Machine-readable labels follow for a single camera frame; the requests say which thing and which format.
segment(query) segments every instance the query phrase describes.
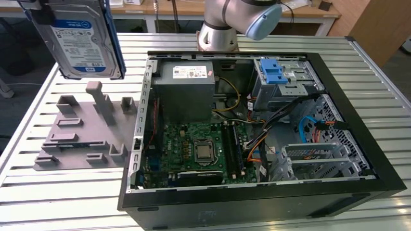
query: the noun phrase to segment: blue hard drive label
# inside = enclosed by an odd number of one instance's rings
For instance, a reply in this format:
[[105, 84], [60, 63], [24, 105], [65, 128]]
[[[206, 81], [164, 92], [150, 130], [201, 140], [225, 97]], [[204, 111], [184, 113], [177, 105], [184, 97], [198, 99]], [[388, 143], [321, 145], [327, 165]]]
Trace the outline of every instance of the blue hard drive label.
[[56, 20], [50, 28], [70, 66], [81, 72], [102, 72], [105, 63], [92, 24], [81, 20]]

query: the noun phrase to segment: workbench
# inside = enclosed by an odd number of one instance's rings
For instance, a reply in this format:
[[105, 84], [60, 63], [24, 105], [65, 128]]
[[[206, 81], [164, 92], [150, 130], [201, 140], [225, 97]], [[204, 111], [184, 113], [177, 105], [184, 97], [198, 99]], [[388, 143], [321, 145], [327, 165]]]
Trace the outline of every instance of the workbench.
[[[193, 34], [118, 34], [126, 65], [124, 80], [101, 81], [112, 101], [138, 99], [146, 51], [194, 51]], [[316, 52], [333, 74], [408, 189], [372, 200], [332, 218], [285, 220], [192, 230], [409, 230], [411, 229], [411, 104], [356, 42], [345, 38], [269, 36], [253, 42], [239, 36], [240, 51]], [[137, 224], [117, 211], [121, 168], [32, 169], [58, 112], [61, 95], [90, 101], [89, 79], [65, 80], [53, 66], [0, 158], [0, 230], [121, 230]]]
[[[304, 6], [293, 10], [293, 22], [320, 24], [316, 36], [327, 36], [333, 21], [340, 17], [340, 13], [331, 6], [329, 11], [317, 9], [319, 0], [315, 1], [315, 7]], [[204, 20], [204, 3], [177, 0], [178, 20]], [[154, 33], [154, 9], [153, 0], [144, 0], [141, 5], [125, 4], [120, 8], [112, 8], [110, 13], [114, 19], [142, 19], [145, 20], [148, 33]], [[18, 7], [1, 7], [0, 17], [25, 17]], [[158, 0], [158, 19], [173, 20], [170, 1]], [[280, 22], [289, 23], [291, 12], [283, 13]]]

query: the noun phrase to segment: green circuit board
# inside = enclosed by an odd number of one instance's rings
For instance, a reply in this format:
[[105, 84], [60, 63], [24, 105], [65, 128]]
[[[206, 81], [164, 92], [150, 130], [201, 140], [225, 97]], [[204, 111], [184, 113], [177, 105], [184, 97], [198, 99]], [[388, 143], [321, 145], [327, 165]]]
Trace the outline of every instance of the green circuit board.
[[[247, 141], [244, 124], [236, 124], [236, 132], [241, 143]], [[200, 142], [212, 144], [213, 160], [197, 163], [194, 145]], [[162, 136], [162, 155], [158, 170], [149, 173], [150, 187], [168, 187], [166, 176], [181, 171], [221, 171], [222, 184], [256, 182], [253, 167], [243, 170], [244, 175], [236, 179], [227, 174], [221, 124], [166, 124]]]

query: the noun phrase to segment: metal case frame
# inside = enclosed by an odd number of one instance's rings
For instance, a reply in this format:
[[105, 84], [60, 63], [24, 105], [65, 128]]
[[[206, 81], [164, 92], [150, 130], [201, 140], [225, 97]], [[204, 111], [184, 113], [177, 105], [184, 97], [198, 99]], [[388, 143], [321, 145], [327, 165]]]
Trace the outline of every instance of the metal case frame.
[[[316, 182], [304, 184], [269, 184], [247, 188], [212, 188], [194, 191], [130, 193], [126, 190], [128, 167], [124, 168], [118, 210], [126, 211], [144, 229], [212, 226], [264, 222], [295, 218], [317, 218], [340, 214], [365, 201], [387, 197], [405, 189], [393, 167], [351, 105], [351, 102], [316, 53], [275, 52], [149, 52], [149, 56], [181, 57], [204, 60], [224, 55], [227, 58], [252, 59], [265, 56], [304, 56], [327, 90], [337, 111], [349, 124], [349, 132], [372, 166], [377, 179]], [[146, 67], [148, 75], [152, 66]]]

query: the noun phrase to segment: motherboard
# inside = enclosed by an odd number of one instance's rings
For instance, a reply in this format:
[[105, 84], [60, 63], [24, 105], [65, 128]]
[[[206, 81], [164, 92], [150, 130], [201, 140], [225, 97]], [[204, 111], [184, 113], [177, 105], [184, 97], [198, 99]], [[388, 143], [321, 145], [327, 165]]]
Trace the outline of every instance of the motherboard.
[[148, 158], [148, 187], [256, 182], [241, 157], [247, 140], [243, 123], [166, 124], [161, 156]]

